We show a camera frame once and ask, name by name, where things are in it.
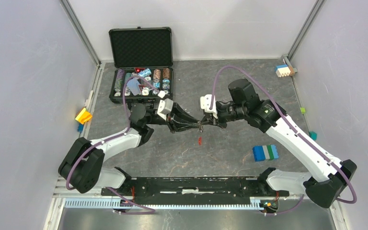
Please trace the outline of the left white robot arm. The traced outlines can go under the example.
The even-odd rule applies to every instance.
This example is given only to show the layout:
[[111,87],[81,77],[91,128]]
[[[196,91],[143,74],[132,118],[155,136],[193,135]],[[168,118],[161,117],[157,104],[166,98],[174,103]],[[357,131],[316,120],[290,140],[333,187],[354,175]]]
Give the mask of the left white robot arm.
[[172,133],[200,128],[201,121],[189,115],[177,103],[160,101],[157,107],[135,104],[131,107],[128,127],[104,138],[78,138],[72,144],[58,173],[68,190],[84,194],[94,187],[111,187],[119,195],[131,190],[128,175],[121,169],[104,169],[109,158],[148,142],[154,133],[150,125],[167,126]]

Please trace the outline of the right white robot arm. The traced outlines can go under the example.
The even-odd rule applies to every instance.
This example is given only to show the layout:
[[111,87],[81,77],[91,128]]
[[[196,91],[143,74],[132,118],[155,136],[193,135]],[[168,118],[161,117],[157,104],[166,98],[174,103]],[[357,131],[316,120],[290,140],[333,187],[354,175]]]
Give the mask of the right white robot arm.
[[308,172],[286,172],[268,168],[258,177],[258,191],[269,196],[274,191],[288,191],[307,196],[313,203],[329,208],[338,200],[357,170],[352,160],[342,161],[319,146],[270,100],[261,100],[252,83],[246,79],[229,86],[232,100],[219,102],[211,94],[200,97],[205,117],[202,124],[225,128],[228,122],[245,120],[275,139],[296,157]]

